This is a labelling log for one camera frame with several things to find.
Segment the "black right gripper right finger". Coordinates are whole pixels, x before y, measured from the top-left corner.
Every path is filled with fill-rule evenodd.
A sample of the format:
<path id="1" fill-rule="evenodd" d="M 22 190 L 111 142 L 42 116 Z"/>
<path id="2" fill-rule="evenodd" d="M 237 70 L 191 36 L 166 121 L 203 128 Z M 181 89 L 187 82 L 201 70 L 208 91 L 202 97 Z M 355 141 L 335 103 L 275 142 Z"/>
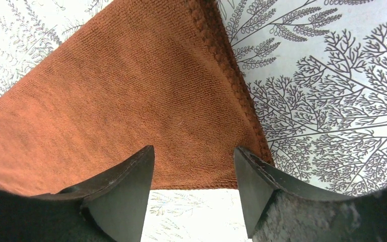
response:
<path id="1" fill-rule="evenodd" d="M 242 146 L 234 149 L 233 160 L 248 238 L 253 237 L 261 215 L 274 202 L 278 191 L 286 191 L 313 201 L 341 201 L 351 198 L 303 182 L 265 163 Z"/>

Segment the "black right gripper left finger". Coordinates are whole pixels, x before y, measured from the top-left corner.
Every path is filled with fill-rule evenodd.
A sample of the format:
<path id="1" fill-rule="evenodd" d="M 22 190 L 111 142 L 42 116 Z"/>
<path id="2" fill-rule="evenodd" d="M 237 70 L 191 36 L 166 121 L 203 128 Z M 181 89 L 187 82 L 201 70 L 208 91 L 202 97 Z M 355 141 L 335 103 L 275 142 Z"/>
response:
<path id="1" fill-rule="evenodd" d="M 155 164 L 147 145 L 122 163 L 56 194 L 30 241 L 140 241 Z"/>

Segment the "brown towel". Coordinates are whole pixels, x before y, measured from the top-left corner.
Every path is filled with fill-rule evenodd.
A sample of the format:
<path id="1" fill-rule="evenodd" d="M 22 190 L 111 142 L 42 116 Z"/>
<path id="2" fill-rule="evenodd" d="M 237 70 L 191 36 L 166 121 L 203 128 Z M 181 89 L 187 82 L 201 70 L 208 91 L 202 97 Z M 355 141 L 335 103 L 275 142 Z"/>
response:
<path id="1" fill-rule="evenodd" d="M 0 189 L 55 193 L 155 149 L 154 189 L 273 163 L 214 1 L 113 1 L 0 98 Z"/>

